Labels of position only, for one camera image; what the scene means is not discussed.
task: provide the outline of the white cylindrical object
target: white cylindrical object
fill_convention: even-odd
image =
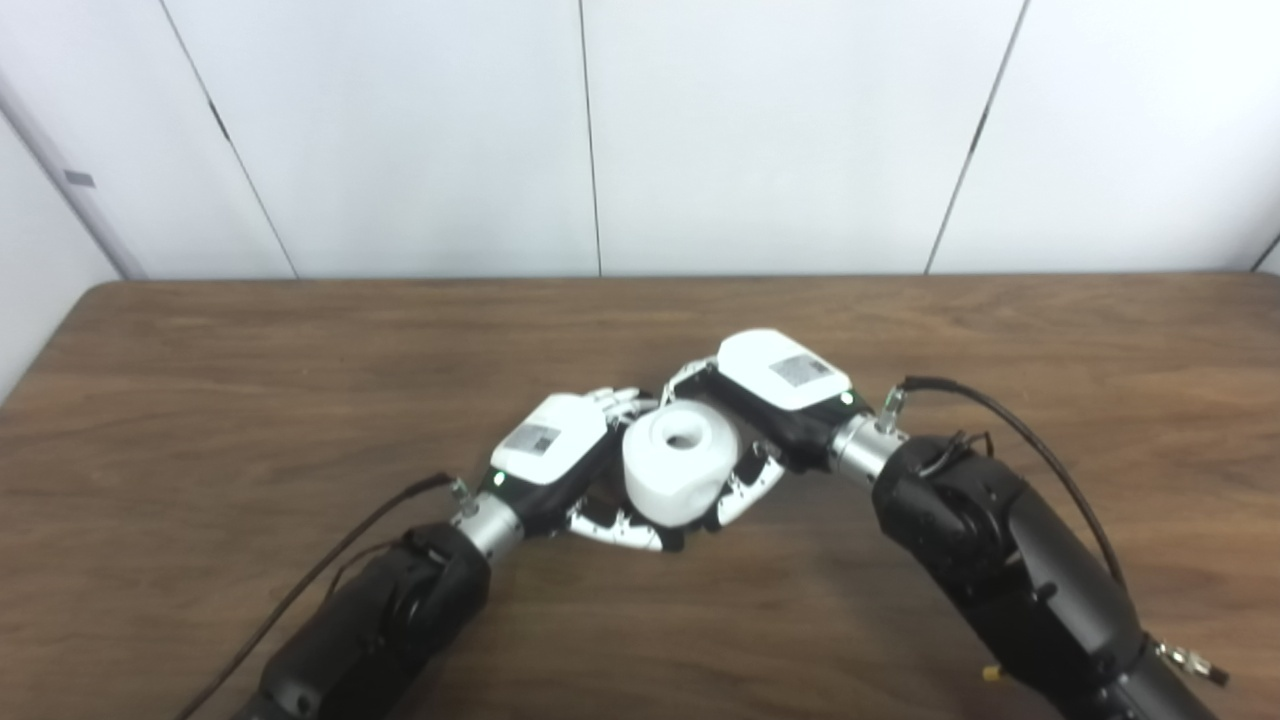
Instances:
[[[686,525],[719,497],[739,447],[737,429],[714,407],[691,400],[664,405],[622,438],[627,497],[659,525]]]

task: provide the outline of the robotic arm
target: robotic arm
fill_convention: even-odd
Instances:
[[[924,566],[1001,671],[1062,716],[1213,719],[1160,656],[1213,680],[1225,674],[1152,641],[1124,588],[1005,464],[963,436],[897,430],[904,388],[877,418],[829,363],[776,331],[746,331],[664,396],[692,392],[755,427],[788,469],[864,484],[882,532]]]
[[[485,605],[490,568],[566,525],[655,406],[636,389],[552,395],[493,451],[477,496],[413,528],[329,597],[268,661],[234,720],[376,720]]]

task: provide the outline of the panel seam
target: panel seam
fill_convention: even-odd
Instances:
[[[289,255],[288,246],[284,245],[284,238],[280,237],[280,232],[275,227],[275,222],[271,219],[271,214],[266,210],[266,204],[262,201],[262,195],[257,191],[257,184],[253,183],[253,178],[248,174],[248,168],[244,167],[244,159],[241,158],[239,149],[236,147],[236,141],[232,140],[227,126],[223,123],[221,114],[218,111],[218,105],[214,104],[212,95],[209,94],[209,86],[205,85],[205,78],[201,77],[200,69],[196,68],[196,60],[191,56],[191,50],[187,49],[187,42],[182,38],[182,33],[178,32],[178,24],[173,22],[173,14],[169,12],[169,5],[165,0],[157,0],[160,3],[160,9],[164,10],[165,20],[169,23],[169,29],[173,31],[173,37],[178,41],[178,47],[182,49],[183,56],[187,58],[187,67],[191,68],[191,74],[196,77],[196,85],[200,86],[200,92],[204,94],[205,101],[209,102],[209,110],[212,113],[214,119],[218,122],[218,127],[221,131],[223,137],[227,138],[227,145],[232,149],[232,155],[236,158],[236,164],[239,165],[241,174],[244,176],[244,182],[248,183],[250,192],[253,193],[253,200],[257,202],[259,210],[262,211],[262,218],[266,220],[266,227],[271,231],[271,236],[275,237],[275,245],[280,249],[280,254],[284,255],[284,261],[289,265],[289,272],[293,273],[293,279],[300,279],[298,268],[293,264],[293,258]]]
[[[1271,254],[1275,252],[1277,245],[1280,245],[1280,234],[1277,234],[1276,238],[1271,241],[1271,245],[1267,245],[1267,249],[1262,251],[1262,255],[1260,255],[1257,263],[1254,263],[1253,266],[1249,268],[1249,272],[1251,273],[1258,272],[1258,269],[1262,268],[1262,264],[1267,261],[1267,258],[1270,258]]]
[[[996,101],[996,94],[1000,92],[1000,82],[1005,78],[1005,68],[1009,67],[1009,58],[1014,54],[1014,45],[1018,42],[1018,33],[1023,28],[1023,18],[1027,17],[1027,9],[1030,8],[1032,0],[1023,0],[1023,6],[1018,10],[1018,19],[1014,20],[1014,31],[1009,33],[1009,45],[1005,46],[1005,54],[1000,59],[1000,67],[996,69],[996,79],[991,83],[991,92],[987,94],[987,104],[982,108],[982,115],[978,117],[978,127],[974,128],[973,140],[969,141],[969,152],[964,158],[964,164],[960,165],[960,176],[956,178],[956,184],[951,190],[951,199],[947,201],[947,209],[942,214],[942,224],[938,225],[938,234],[933,238],[933,247],[929,250],[929,259],[924,264],[924,274],[928,275],[933,270],[933,260],[938,256],[938,249],[942,247],[942,236],[947,232],[947,224],[951,222],[951,213],[955,210],[956,199],[960,197],[960,188],[964,186],[964,179],[969,174],[969,165],[973,163],[973,156],[978,150],[978,142],[982,138],[983,131],[987,128],[987,118],[991,115],[991,106]]]
[[[591,82],[586,72],[586,17],[582,0],[577,0],[577,35],[582,45],[582,97],[586,100],[586,154],[591,167],[591,219],[595,225],[595,273],[604,277],[604,255],[600,252],[600,201],[595,188],[595,128],[591,126]]]

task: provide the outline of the robotic hand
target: robotic hand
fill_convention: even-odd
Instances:
[[[544,400],[493,451],[477,496],[454,482],[462,507],[452,520],[408,530],[337,588],[268,661],[234,719],[385,716],[484,607],[490,566],[522,539],[570,527],[626,428],[654,406],[634,388]]]
[[[584,497],[570,532],[641,550],[677,552],[689,532],[717,532],[763,497],[786,469],[765,443],[740,454],[736,428],[714,407],[664,397],[622,441],[626,500]]]
[[[1108,577],[1039,493],[989,454],[974,452],[972,438],[897,430],[911,389],[963,389],[1034,441],[998,404],[950,380],[909,378],[876,416],[847,375],[768,329],[730,337],[714,357],[681,370],[663,398],[707,393],[768,438],[790,470],[864,484],[882,532],[942,588],[996,656],[997,673],[1030,685],[1065,717],[1212,720],[1160,657],[1215,682],[1225,683],[1225,674],[1152,641],[1117,565]],[[1060,469],[1047,448],[1037,450]]]

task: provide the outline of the cable connector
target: cable connector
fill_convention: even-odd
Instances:
[[[467,488],[467,483],[462,482],[462,478],[453,478],[453,483],[449,484],[449,495],[458,502],[463,518],[470,518],[480,510],[476,496],[471,495],[471,489]]]
[[[897,416],[902,413],[904,405],[906,405],[906,391],[902,389],[902,386],[888,391],[884,406],[881,407],[881,414],[876,418],[876,430],[886,436],[896,433]]]
[[[1225,688],[1226,683],[1231,679],[1230,673],[1215,666],[1194,650],[1157,642],[1156,655],[1164,657],[1170,665],[1178,667],[1183,673],[1196,675],[1197,678],[1208,680],[1222,688]]]

